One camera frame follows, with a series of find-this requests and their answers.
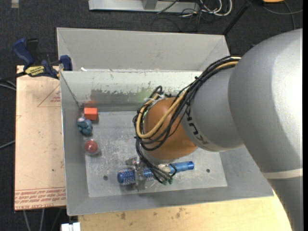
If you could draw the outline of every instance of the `blue object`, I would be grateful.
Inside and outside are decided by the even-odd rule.
[[[152,172],[145,168],[143,170],[143,175],[146,177],[147,181],[154,180]],[[123,169],[117,175],[117,181],[123,186],[132,185],[135,183],[135,171],[133,169]]]
[[[192,161],[182,162],[182,163],[174,163],[172,165],[173,165],[173,167],[171,165],[169,165],[170,174],[173,174],[175,172],[174,167],[176,168],[177,173],[183,172],[183,171],[186,171],[186,170],[194,169],[194,163]],[[143,175],[146,177],[147,181],[154,180],[153,173],[148,168],[145,168],[143,170]],[[135,171],[133,169],[128,169],[128,168],[120,170],[120,172],[117,175],[117,181],[122,186],[135,184]]]
[[[90,120],[87,120],[84,116],[77,120],[77,126],[79,131],[84,135],[91,135],[93,126]]]
[[[13,44],[13,51],[20,59],[23,59],[26,62],[26,65],[24,66],[24,71],[31,64],[34,63],[33,57],[31,56],[29,51],[27,51],[26,49],[26,39],[25,38],[21,38]]]
[[[72,71],[73,65],[68,55],[60,56],[60,62],[63,64],[65,71]]]
[[[20,59],[23,59],[26,62],[24,66],[24,71],[26,71],[29,67],[33,66],[32,64],[34,63],[34,59],[31,56],[30,52],[26,49],[26,39],[25,38],[21,38],[13,44],[13,51]],[[64,70],[67,70],[67,71],[73,70],[72,62],[68,55],[61,56],[60,60],[57,62],[61,62],[63,64]],[[56,79],[58,78],[59,72],[56,71],[51,65],[49,65],[47,61],[43,60],[41,62],[41,66],[44,67],[44,69],[41,70],[42,73],[35,74],[35,75],[33,74],[28,74],[28,75],[31,77],[45,76],[45,77],[51,77],[51,78],[56,78]]]
[[[177,169],[177,173],[183,172],[183,171],[186,171],[186,170],[192,170],[194,168],[194,164],[193,164],[192,161],[190,161],[190,162],[182,162],[182,163],[175,163],[175,164],[172,164],[172,165]],[[170,174],[173,174],[175,172],[174,167],[169,165]]]

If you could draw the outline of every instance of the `dark carpet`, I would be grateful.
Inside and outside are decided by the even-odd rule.
[[[173,14],[90,12],[88,0],[19,0],[19,9],[11,8],[11,0],[0,0],[0,77],[15,73],[15,66],[22,65],[12,51],[12,44],[19,38],[38,38],[41,57],[57,59],[56,28],[101,28],[114,30],[181,32],[222,34],[246,0],[232,0],[233,11],[222,18],[212,15],[196,20],[181,19]],[[303,0],[287,0],[291,11],[303,8]],[[252,2],[227,35],[231,54],[242,55],[253,45],[274,35],[303,27],[303,13],[291,15],[269,13],[263,6],[278,12],[289,12],[285,4],[264,5]],[[0,146],[15,138],[15,104],[13,90],[0,87]],[[0,149],[0,231],[24,231],[23,212],[13,210],[14,145]],[[39,230],[41,210],[27,211],[31,230]],[[43,230],[50,231],[59,209],[46,209]],[[54,230],[60,223],[69,222],[61,210]]]

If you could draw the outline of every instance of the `wooden board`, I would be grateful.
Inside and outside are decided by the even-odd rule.
[[[82,231],[291,231],[278,197],[79,216]]]
[[[17,79],[15,210],[66,205],[60,96],[59,80]]]

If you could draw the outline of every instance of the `gray robot arm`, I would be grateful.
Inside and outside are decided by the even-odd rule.
[[[203,149],[244,144],[295,231],[304,229],[302,35],[299,29],[256,45],[234,69],[203,84],[182,120],[185,133]]]

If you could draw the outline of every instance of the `orange block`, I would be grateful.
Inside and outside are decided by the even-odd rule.
[[[88,120],[97,120],[97,108],[85,108],[85,118]]]

